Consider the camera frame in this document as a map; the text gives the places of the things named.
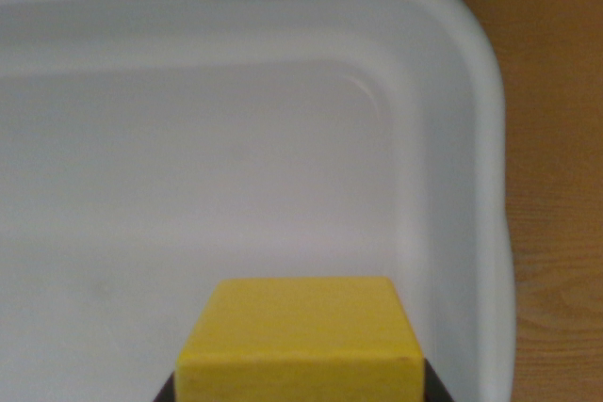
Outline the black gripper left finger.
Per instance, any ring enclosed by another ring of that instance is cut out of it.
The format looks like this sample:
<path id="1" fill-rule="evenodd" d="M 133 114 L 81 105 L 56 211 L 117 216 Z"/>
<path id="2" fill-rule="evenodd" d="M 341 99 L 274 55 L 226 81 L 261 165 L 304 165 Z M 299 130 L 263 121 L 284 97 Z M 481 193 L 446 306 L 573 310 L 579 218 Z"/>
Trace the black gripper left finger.
<path id="1" fill-rule="evenodd" d="M 167 378 L 153 402 L 175 402 L 174 373 Z"/>

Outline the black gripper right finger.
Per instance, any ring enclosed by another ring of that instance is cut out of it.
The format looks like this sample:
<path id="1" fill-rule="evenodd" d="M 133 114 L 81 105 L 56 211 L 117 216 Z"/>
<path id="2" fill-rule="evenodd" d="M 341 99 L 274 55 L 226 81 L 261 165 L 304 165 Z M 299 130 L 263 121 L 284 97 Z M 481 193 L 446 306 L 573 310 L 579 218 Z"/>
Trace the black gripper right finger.
<path id="1" fill-rule="evenodd" d="M 428 359 L 424 360 L 424 402 L 454 402 L 446 385 L 437 375 Z"/>

